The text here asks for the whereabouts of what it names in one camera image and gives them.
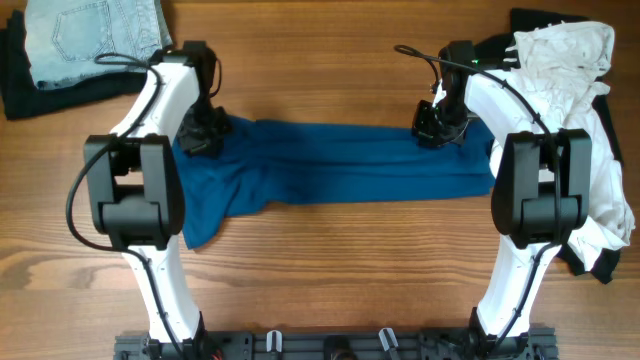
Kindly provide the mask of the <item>dark blue polo shirt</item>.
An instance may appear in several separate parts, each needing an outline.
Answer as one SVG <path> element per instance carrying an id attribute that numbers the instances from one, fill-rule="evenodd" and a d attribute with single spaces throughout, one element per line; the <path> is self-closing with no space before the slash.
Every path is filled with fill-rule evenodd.
<path id="1" fill-rule="evenodd" d="M 188 248 L 204 246 L 227 217 L 291 205 L 483 196 L 494 177 L 493 135 L 469 124 L 461 145 L 424 148 L 407 128 L 230 119 L 216 158 L 173 149 L 186 203 Z"/>

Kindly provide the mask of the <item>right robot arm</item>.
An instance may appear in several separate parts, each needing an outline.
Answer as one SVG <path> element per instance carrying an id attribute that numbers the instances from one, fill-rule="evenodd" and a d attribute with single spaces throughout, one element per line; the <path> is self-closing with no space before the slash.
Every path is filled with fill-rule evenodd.
<path id="1" fill-rule="evenodd" d="M 503 149 L 491 195 L 500 244 L 489 286 L 467 327 L 428 330 L 421 348 L 429 355 L 447 350 L 453 359 L 547 359 L 555 334 L 533 328 L 530 313 L 550 262 L 587 220 L 591 138 L 581 129 L 551 132 L 510 84 L 509 64 L 480 60 L 469 41 L 436 56 L 394 49 L 425 60 L 436 77 L 434 100 L 421 101 L 414 117 L 421 144 L 459 143 L 477 117 Z"/>

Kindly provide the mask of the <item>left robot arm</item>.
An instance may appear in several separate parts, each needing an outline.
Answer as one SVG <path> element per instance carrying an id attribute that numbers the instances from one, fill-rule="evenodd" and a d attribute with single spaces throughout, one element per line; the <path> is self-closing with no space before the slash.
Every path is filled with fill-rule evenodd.
<path id="1" fill-rule="evenodd" d="M 186 284 L 179 235 L 185 200 L 173 156 L 218 155 L 231 130 L 225 110 L 210 100 L 221 66 L 203 41 L 158 50 L 147 62 L 106 53 L 100 65 L 146 70 L 146 84 L 126 118 L 107 135 L 91 135 L 77 180 L 88 185 L 96 230 L 105 251 L 123 255 L 134 272 L 149 316 L 143 335 L 121 335 L 117 359 L 220 359 Z"/>

